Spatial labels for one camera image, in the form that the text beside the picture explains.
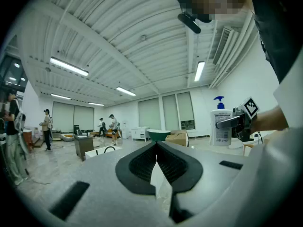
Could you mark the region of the ceiling air vent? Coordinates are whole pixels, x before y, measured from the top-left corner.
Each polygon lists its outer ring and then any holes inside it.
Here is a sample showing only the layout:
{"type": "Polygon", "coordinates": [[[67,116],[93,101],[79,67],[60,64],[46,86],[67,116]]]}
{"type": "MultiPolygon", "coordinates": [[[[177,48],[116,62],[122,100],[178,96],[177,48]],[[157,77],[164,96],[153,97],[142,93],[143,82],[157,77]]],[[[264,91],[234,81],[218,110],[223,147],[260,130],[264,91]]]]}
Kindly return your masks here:
{"type": "Polygon", "coordinates": [[[223,28],[217,50],[213,58],[213,65],[219,64],[223,59],[223,56],[226,53],[226,50],[229,46],[229,43],[231,42],[233,34],[234,34],[234,29],[232,27],[225,26],[223,28]]]}

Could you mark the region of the white bathtub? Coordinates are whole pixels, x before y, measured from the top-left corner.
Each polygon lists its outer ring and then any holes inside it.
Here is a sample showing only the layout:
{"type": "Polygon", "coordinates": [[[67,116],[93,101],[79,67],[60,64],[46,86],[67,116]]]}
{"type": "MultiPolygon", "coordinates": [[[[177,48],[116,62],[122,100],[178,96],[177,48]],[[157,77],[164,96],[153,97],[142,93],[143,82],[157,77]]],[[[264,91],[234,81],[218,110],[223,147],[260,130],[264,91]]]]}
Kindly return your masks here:
{"type": "MultiPolygon", "coordinates": [[[[117,147],[117,146],[114,146],[116,148],[116,150],[119,150],[119,149],[122,149],[121,147],[117,147]]],[[[104,154],[104,150],[105,150],[106,147],[102,147],[102,148],[98,148],[98,149],[94,149],[92,151],[87,151],[85,153],[85,159],[90,159],[92,157],[95,157],[95,156],[98,156],[98,155],[101,155],[101,154],[104,154]]]]}

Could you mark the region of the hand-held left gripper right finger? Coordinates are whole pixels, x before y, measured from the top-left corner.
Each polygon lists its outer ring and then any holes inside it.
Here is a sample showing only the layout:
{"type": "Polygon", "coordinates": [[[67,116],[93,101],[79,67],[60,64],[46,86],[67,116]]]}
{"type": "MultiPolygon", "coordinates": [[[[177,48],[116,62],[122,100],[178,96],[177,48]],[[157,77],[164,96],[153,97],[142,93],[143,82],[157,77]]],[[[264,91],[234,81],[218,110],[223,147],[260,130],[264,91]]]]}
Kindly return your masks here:
{"type": "Polygon", "coordinates": [[[173,146],[197,159],[203,173],[175,195],[189,218],[160,213],[157,227],[289,227],[303,219],[303,127],[291,128],[247,157],[173,146]]]}

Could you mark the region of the person's right forearm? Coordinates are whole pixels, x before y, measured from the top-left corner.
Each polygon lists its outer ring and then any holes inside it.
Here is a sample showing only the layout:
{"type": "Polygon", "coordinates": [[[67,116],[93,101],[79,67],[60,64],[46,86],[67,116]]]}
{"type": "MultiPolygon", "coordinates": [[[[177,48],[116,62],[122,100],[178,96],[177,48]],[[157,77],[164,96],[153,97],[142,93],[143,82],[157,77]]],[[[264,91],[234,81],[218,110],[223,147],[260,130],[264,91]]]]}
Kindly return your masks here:
{"type": "Polygon", "coordinates": [[[250,134],[257,131],[276,131],[288,128],[287,120],[283,114],[281,107],[257,114],[251,122],[250,134]]]}

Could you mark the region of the white bottle with blue cap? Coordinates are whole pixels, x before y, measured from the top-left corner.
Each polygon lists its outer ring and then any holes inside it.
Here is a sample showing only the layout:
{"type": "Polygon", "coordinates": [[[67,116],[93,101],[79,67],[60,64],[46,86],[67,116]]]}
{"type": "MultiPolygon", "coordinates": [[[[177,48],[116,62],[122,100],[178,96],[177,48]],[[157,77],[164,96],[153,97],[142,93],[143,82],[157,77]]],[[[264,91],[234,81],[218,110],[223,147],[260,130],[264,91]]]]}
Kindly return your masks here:
{"type": "Polygon", "coordinates": [[[211,146],[229,146],[231,145],[232,129],[216,127],[216,123],[230,119],[232,117],[232,110],[225,109],[222,99],[224,96],[217,96],[214,100],[219,100],[217,109],[210,112],[211,118],[211,134],[210,145],[211,146]]]}

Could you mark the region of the window with blind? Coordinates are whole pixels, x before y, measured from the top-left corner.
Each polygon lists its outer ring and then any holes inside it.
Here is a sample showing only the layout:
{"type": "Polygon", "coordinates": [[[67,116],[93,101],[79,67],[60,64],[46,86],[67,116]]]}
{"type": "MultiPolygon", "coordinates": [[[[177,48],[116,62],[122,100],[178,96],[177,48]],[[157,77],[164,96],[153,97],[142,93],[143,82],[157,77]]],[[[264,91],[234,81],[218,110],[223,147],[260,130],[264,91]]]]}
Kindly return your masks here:
{"type": "Polygon", "coordinates": [[[179,130],[178,112],[175,95],[164,96],[162,98],[162,101],[166,130],[179,130]]]}
{"type": "Polygon", "coordinates": [[[182,130],[195,129],[191,96],[189,92],[177,94],[180,124],[182,130]]]}
{"type": "Polygon", "coordinates": [[[139,126],[149,127],[150,129],[160,130],[160,107],[159,99],[149,99],[138,102],[139,126]]]}
{"type": "Polygon", "coordinates": [[[73,131],[74,106],[59,102],[53,103],[53,128],[63,133],[73,131]]]}
{"type": "Polygon", "coordinates": [[[94,109],[75,105],[73,124],[78,125],[80,130],[93,130],[94,109]]]}

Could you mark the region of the green bowl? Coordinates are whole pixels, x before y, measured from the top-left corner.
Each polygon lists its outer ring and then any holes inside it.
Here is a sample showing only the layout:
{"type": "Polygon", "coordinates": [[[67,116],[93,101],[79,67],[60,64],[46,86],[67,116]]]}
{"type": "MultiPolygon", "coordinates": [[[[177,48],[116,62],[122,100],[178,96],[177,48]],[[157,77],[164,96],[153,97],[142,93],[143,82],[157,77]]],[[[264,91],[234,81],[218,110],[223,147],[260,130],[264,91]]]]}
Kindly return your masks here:
{"type": "Polygon", "coordinates": [[[171,134],[171,131],[162,131],[162,130],[147,130],[149,137],[152,141],[165,141],[166,137],[171,134]]]}

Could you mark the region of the brown cardboard box black print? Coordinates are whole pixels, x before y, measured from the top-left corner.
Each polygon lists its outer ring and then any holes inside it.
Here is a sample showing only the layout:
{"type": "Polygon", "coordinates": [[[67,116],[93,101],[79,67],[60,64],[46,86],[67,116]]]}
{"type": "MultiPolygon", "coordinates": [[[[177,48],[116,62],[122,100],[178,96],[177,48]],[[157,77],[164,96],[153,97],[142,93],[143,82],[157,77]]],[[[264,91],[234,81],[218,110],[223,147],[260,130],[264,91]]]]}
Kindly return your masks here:
{"type": "Polygon", "coordinates": [[[189,146],[189,137],[186,130],[171,131],[170,135],[166,137],[165,141],[184,147],[189,146]]]}

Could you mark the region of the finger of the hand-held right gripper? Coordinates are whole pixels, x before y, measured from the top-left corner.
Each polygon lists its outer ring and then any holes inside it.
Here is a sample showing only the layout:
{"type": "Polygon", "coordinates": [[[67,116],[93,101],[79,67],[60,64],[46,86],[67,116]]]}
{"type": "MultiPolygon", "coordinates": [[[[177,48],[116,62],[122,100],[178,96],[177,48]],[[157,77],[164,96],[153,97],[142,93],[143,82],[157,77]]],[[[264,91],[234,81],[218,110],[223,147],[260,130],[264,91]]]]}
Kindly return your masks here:
{"type": "Polygon", "coordinates": [[[215,124],[217,129],[224,129],[224,128],[233,128],[239,125],[240,123],[240,116],[235,116],[229,119],[225,119],[223,121],[217,122],[215,124]]]}

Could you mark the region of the white low cabinet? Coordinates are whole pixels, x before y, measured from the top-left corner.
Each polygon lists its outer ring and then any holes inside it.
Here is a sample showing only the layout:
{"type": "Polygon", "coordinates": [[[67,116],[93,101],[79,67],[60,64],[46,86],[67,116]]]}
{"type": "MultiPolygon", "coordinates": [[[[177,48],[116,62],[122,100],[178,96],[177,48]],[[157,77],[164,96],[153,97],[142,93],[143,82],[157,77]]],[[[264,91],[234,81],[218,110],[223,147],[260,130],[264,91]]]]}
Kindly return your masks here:
{"type": "Polygon", "coordinates": [[[132,140],[144,140],[145,142],[150,139],[148,133],[149,127],[137,127],[131,129],[131,138],[132,140]]]}

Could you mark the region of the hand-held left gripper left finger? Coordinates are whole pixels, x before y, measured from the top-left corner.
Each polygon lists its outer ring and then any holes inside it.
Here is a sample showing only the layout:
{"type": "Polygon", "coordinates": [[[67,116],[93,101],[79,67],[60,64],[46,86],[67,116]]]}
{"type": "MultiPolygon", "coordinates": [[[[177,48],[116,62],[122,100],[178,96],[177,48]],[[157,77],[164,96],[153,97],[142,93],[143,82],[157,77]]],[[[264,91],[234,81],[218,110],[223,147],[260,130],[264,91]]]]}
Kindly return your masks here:
{"type": "Polygon", "coordinates": [[[100,154],[54,181],[41,201],[18,188],[21,202],[46,227],[167,227],[154,196],[128,191],[115,167],[136,147],[100,154]]]}

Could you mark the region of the person's black t-shirt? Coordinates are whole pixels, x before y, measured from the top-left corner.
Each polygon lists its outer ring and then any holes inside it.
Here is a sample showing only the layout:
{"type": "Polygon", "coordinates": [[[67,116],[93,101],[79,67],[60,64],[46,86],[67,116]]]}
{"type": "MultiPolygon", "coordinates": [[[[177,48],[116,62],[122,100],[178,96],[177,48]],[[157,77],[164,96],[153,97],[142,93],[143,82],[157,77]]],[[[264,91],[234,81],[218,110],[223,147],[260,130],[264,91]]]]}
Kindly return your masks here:
{"type": "Polygon", "coordinates": [[[263,52],[281,82],[303,45],[303,32],[295,28],[303,0],[252,0],[252,3],[263,52]]]}

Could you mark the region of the dark grey cabinet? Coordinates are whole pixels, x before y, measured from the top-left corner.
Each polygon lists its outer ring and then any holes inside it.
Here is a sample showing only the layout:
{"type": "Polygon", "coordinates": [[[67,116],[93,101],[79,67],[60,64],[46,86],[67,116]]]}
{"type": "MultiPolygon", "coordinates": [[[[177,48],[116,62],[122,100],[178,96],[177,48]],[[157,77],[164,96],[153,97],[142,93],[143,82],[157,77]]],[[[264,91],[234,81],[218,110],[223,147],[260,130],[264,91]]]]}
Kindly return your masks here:
{"type": "Polygon", "coordinates": [[[85,161],[85,153],[88,151],[92,151],[93,147],[93,138],[87,137],[85,135],[74,135],[74,142],[75,142],[75,150],[77,156],[82,160],[85,161]]]}

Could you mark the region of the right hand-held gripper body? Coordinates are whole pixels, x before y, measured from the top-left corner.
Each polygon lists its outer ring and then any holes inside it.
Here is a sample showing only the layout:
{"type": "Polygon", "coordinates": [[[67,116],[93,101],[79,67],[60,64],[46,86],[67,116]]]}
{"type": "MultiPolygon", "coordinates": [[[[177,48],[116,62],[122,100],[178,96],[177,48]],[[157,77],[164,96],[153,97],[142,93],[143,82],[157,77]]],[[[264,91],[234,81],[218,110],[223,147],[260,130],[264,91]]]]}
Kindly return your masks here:
{"type": "Polygon", "coordinates": [[[248,97],[239,106],[233,108],[232,116],[238,117],[236,119],[236,125],[232,127],[233,138],[238,138],[242,142],[251,141],[251,123],[252,120],[256,118],[258,111],[259,107],[252,97],[248,97]]]}

